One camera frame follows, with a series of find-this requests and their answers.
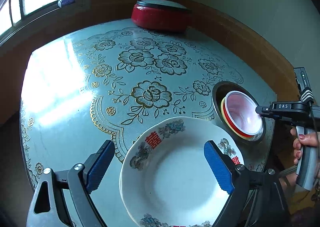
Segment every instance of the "round table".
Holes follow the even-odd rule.
[[[126,19],[44,45],[30,57],[21,94],[21,142],[32,187],[44,168],[68,170],[110,139],[115,157],[91,198],[109,227],[134,227],[119,193],[127,151],[141,133],[167,118],[214,123],[212,87],[225,80],[244,87],[260,105],[276,100],[248,65],[194,29],[163,34]],[[266,125],[261,143],[239,144],[250,170],[261,171],[267,159],[273,120]],[[81,226],[69,191],[64,194],[74,224]]]

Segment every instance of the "gray handle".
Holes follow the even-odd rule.
[[[297,136],[299,134],[309,134],[315,132],[313,129],[305,129],[296,126]],[[299,159],[296,184],[304,189],[311,190],[317,174],[318,147],[304,146],[301,147],[302,156]]]

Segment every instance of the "ceramic plate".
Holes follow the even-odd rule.
[[[213,140],[244,164],[230,135],[209,121],[174,117],[145,131],[120,172],[120,194],[138,226],[211,226],[228,199],[203,152]]]

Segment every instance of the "cup holder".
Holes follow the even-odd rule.
[[[243,87],[241,87],[235,83],[229,82],[229,81],[218,82],[217,84],[214,85],[214,87],[212,89],[213,106],[214,106],[215,112],[218,116],[218,118],[215,118],[216,124],[218,126],[220,126],[221,128],[223,128],[227,133],[229,133],[235,142],[239,141],[239,142],[242,142],[247,145],[261,142],[266,134],[266,120],[265,120],[265,118],[262,118],[262,128],[261,128],[260,132],[255,137],[253,137],[251,140],[245,140],[245,139],[242,139],[241,137],[239,137],[238,135],[236,135],[233,132],[233,130],[231,130],[229,128],[229,126],[226,124],[226,122],[224,121],[222,114],[221,114],[220,104],[221,104],[222,99],[230,91],[242,92],[242,93],[246,94],[247,96],[249,96],[257,105],[259,105],[258,102],[253,98],[253,96],[247,90],[245,90]]]

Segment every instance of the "pot lid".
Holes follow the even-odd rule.
[[[147,6],[157,9],[171,9],[176,11],[189,12],[190,10],[185,6],[178,4],[176,2],[168,1],[168,0],[141,0],[137,1],[138,5]]]

